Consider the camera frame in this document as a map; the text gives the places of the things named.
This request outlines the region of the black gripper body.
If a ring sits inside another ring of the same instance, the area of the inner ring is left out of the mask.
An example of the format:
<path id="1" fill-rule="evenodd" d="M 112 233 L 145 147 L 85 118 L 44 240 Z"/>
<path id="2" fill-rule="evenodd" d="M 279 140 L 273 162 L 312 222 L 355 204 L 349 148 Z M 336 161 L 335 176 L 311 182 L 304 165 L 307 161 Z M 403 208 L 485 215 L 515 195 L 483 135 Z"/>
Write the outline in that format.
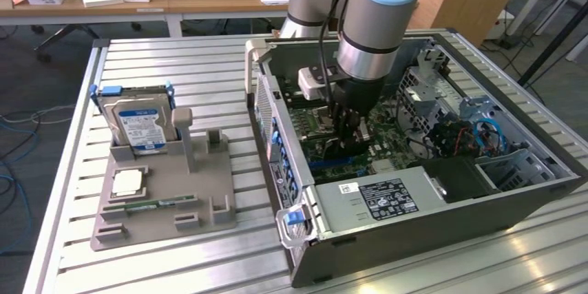
<path id="1" fill-rule="evenodd" d="M 379 102 L 383 86 L 383 78 L 372 81 L 355 78 L 341 80 L 333 90 L 335 102 L 360 116 L 368 116 Z"/>

